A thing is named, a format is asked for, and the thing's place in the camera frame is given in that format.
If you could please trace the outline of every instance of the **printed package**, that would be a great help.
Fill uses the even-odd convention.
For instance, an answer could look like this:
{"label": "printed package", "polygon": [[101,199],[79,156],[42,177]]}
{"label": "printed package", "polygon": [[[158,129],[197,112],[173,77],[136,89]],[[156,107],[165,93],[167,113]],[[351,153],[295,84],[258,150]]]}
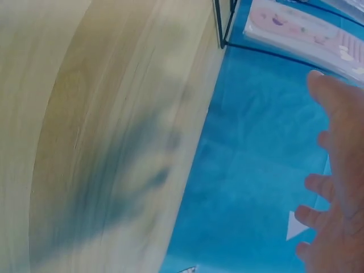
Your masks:
{"label": "printed package", "polygon": [[364,84],[364,42],[315,16],[269,0],[253,0],[244,34]]}

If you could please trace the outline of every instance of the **blue tablecloth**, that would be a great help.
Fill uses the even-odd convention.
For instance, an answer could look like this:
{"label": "blue tablecloth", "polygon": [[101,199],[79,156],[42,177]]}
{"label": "blue tablecloth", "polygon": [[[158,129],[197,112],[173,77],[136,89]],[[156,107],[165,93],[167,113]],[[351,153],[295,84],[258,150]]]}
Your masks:
{"label": "blue tablecloth", "polygon": [[[232,41],[277,51],[243,40],[250,3],[239,7]],[[360,37],[351,22],[288,5]],[[316,144],[328,120],[308,94],[308,72],[277,57],[227,49],[161,273],[194,265],[198,273],[304,271],[295,246],[315,234],[286,241],[289,211],[299,204],[327,208],[303,183],[309,173],[330,173],[328,155]]]}

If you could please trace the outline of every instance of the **wooden surface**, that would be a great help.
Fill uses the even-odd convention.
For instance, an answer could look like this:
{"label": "wooden surface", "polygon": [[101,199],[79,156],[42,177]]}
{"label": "wooden surface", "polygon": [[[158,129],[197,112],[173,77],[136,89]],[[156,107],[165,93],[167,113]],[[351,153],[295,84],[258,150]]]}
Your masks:
{"label": "wooden surface", "polygon": [[222,54],[211,0],[2,0],[0,272],[158,272]]}

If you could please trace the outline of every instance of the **metal stand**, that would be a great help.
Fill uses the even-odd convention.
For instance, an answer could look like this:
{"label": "metal stand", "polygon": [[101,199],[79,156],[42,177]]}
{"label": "metal stand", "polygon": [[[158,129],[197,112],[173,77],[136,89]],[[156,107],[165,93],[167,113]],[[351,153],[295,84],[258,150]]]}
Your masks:
{"label": "metal stand", "polygon": [[[235,47],[235,48],[245,49],[245,50],[249,50],[249,51],[260,52],[260,53],[263,53],[263,54],[267,54],[267,55],[271,55],[271,56],[276,56],[276,57],[279,57],[279,58],[282,58],[282,59],[286,59],[286,60],[289,60],[289,61],[294,61],[296,63],[300,63],[300,64],[303,64],[303,65],[306,65],[306,66],[311,67],[313,69],[319,69],[319,70],[324,71],[324,72],[332,73],[331,71],[328,71],[325,68],[318,67],[317,65],[314,65],[314,64],[309,63],[309,62],[306,62],[306,61],[301,61],[301,60],[298,60],[298,59],[293,58],[293,57],[284,56],[284,55],[281,55],[281,54],[278,54],[278,53],[274,53],[274,52],[271,52],[271,51],[257,49],[257,48],[249,47],[249,46],[246,46],[246,45],[243,45],[243,44],[236,44],[236,43],[231,42],[230,40],[228,40],[228,36],[229,36],[229,32],[231,30],[231,23],[233,21],[233,17],[234,17],[234,14],[236,12],[236,9],[237,9],[238,0],[230,0],[230,16],[229,16],[229,21],[227,23],[227,26],[226,26],[225,31],[222,28],[220,0],[214,0],[214,3],[215,3],[215,9],[216,9],[216,20],[217,20],[218,38],[219,38],[219,42],[220,42],[220,47],[222,49],[224,49],[225,46],[227,46],[227,47]],[[314,8],[314,9],[322,10],[322,11],[324,11],[326,13],[331,13],[331,14],[333,14],[335,16],[338,16],[340,18],[343,18],[345,20],[348,20],[348,21],[350,21],[350,22],[352,22],[354,24],[357,24],[357,25],[359,25],[359,26],[361,26],[361,27],[364,28],[364,26],[362,24],[358,23],[354,19],[352,19],[352,18],[350,18],[348,16],[345,16],[345,15],[342,15],[340,13],[337,13],[335,11],[325,9],[323,7],[319,7],[319,6],[310,4],[308,2],[297,2],[297,5],[306,5],[306,6],[309,6],[309,7]]]}

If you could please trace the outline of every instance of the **finger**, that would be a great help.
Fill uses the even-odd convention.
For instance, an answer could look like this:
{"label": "finger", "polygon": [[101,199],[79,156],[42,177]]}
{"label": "finger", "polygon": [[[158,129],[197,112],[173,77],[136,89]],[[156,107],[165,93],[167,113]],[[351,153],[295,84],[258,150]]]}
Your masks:
{"label": "finger", "polygon": [[334,184],[332,177],[329,175],[309,175],[305,179],[305,187],[329,202],[334,199]]}
{"label": "finger", "polygon": [[311,71],[308,74],[307,85],[313,99],[324,108],[330,118],[343,106],[348,105],[352,98],[352,86],[319,71]]}
{"label": "finger", "polygon": [[310,244],[309,243],[306,243],[306,242],[300,242],[296,246],[296,255],[303,262],[307,260],[309,247],[310,247]]}
{"label": "finger", "polygon": [[317,143],[320,145],[323,149],[329,150],[329,132],[328,131],[322,131],[319,133],[317,137]]}
{"label": "finger", "polygon": [[317,230],[323,223],[325,212],[319,212],[308,206],[300,205],[295,211],[295,217],[303,225]]}

